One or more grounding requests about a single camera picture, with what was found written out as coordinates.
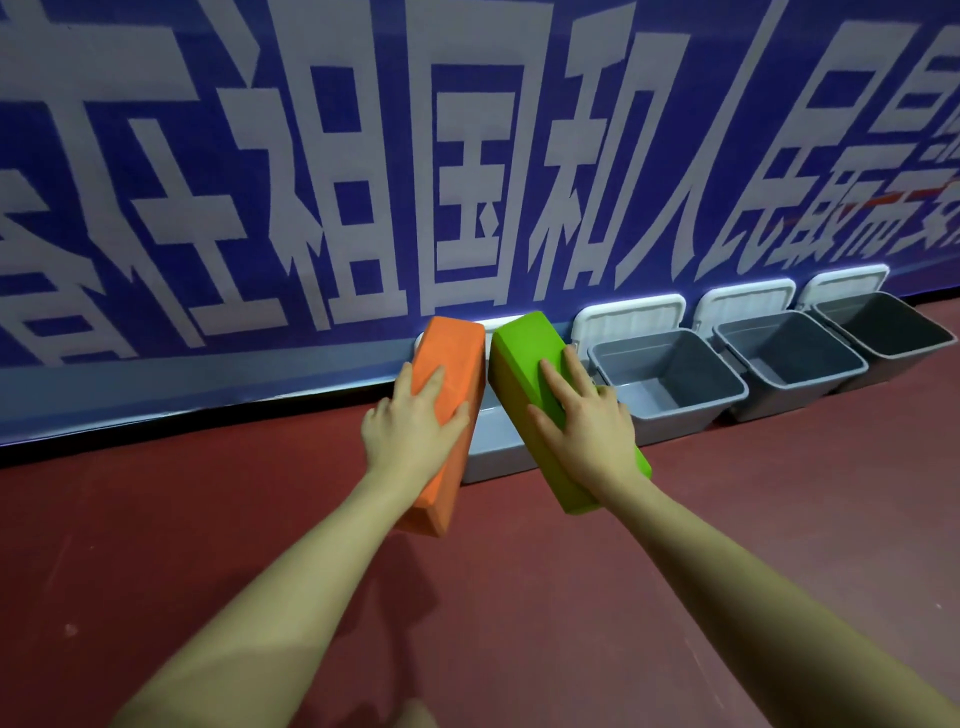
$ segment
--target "green foam block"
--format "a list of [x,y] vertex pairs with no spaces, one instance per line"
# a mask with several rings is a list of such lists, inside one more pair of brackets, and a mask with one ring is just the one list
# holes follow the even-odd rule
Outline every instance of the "green foam block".
[[[564,346],[564,340],[546,316],[540,311],[528,313],[504,324],[493,333],[488,378],[524,445],[543,472],[553,495],[566,513],[580,514],[592,511],[600,504],[566,474],[527,414],[527,404],[532,402],[557,427],[563,429],[566,425],[564,409],[553,396],[540,371],[540,360],[546,359],[570,381],[570,372],[563,358]],[[636,466],[650,477],[650,463],[639,448],[636,449]]]

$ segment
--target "orange foam block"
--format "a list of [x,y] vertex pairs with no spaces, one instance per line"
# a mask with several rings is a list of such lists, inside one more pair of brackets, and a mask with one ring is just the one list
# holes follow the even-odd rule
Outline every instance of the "orange foam block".
[[470,403],[470,422],[450,451],[446,462],[413,506],[396,524],[397,528],[425,536],[443,536],[450,526],[453,504],[464,477],[470,439],[477,423],[480,400],[487,385],[487,333],[480,324],[435,316],[427,325],[414,355],[411,391],[417,394],[427,379],[443,365],[444,388],[437,397],[437,422],[445,425],[464,400]]

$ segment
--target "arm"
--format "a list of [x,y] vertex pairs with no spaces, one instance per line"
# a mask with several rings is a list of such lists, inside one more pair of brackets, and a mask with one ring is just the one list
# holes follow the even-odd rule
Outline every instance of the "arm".
[[574,386],[542,368],[566,428],[531,405],[540,433],[630,529],[773,725],[960,725],[956,707],[913,670],[646,479],[626,406],[594,386],[571,347],[564,355]]
[[411,376],[404,364],[394,398],[365,415],[367,474],[344,503],[170,658],[113,726],[290,722],[373,554],[467,426],[463,405],[437,423],[442,369],[416,396]]

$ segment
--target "hand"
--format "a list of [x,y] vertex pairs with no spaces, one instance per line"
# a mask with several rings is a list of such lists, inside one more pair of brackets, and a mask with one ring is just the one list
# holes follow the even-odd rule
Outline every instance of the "hand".
[[469,423],[469,403],[463,402],[446,425],[437,422],[434,404],[444,386],[444,368],[437,370],[419,394],[410,392],[413,365],[405,362],[394,382],[394,397],[367,411],[360,425],[367,474],[387,483],[404,509],[437,474],[457,438]]
[[634,423],[613,387],[593,383],[572,346],[564,349],[564,359],[573,386],[546,359],[540,361],[540,369],[564,408],[566,427],[560,430],[534,404],[528,405],[528,412],[564,470],[603,501],[612,489],[642,477],[636,466]]

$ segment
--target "wall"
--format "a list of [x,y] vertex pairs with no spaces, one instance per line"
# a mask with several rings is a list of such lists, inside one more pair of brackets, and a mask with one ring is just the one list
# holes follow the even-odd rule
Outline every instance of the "wall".
[[391,377],[434,313],[960,284],[951,0],[0,5],[0,443]]

